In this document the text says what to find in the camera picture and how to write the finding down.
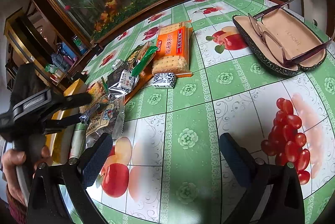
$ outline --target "device handle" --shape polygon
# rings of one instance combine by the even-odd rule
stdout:
[[[24,151],[26,154],[26,161],[22,165],[16,166],[17,180],[26,206],[28,206],[32,176],[35,173],[34,164],[41,158],[41,151],[45,141],[46,137],[41,134],[32,134],[13,141],[13,149]]]

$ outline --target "yellow package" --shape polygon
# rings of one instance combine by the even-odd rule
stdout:
[[[189,38],[193,28],[185,21],[160,28],[152,74],[189,73]]]

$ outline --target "glasses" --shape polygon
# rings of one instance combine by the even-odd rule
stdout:
[[[250,20],[251,25],[252,25],[254,31],[256,32],[256,34],[262,39],[262,42],[266,45],[266,47],[268,48],[270,53],[274,56],[274,58],[285,68],[293,67],[294,65],[297,65],[297,64],[303,62],[304,60],[307,60],[308,58],[312,57],[313,55],[320,52],[322,49],[325,49],[335,38],[335,30],[334,30],[334,33],[333,33],[332,37],[327,42],[325,42],[323,44],[320,44],[320,45],[317,45],[314,48],[308,50],[307,52],[299,54],[299,55],[297,55],[297,56],[295,56],[291,59],[287,59],[284,48],[280,44],[280,42],[276,39],[276,37],[265,26],[261,27],[257,23],[257,19],[262,18],[266,14],[268,14],[268,13],[270,13],[270,12],[276,10],[276,9],[282,8],[283,6],[289,4],[290,2],[293,2],[293,1],[294,0],[289,0],[285,3],[283,3],[283,4],[275,5],[275,6],[270,7],[270,8],[254,15],[254,16],[251,16],[248,13],[249,20]],[[274,53],[281,53],[282,57],[279,57],[278,55],[276,56]]]

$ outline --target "blue gripper pad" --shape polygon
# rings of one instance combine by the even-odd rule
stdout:
[[[106,135],[101,144],[98,141],[93,145],[93,147],[91,147],[91,149],[96,149],[96,152],[82,170],[81,185],[83,189],[86,189],[87,187],[90,187],[94,184],[99,172],[101,171],[101,168],[103,167],[109,153],[113,148],[113,138],[110,134]]]
[[[249,187],[252,181],[250,169],[227,138],[227,135],[228,133],[224,133],[219,138],[220,151],[232,170],[238,184],[242,187]]]

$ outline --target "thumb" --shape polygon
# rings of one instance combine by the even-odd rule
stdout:
[[[8,150],[2,159],[2,164],[9,168],[16,165],[21,165],[26,161],[26,154],[24,151],[17,151],[14,149]]]

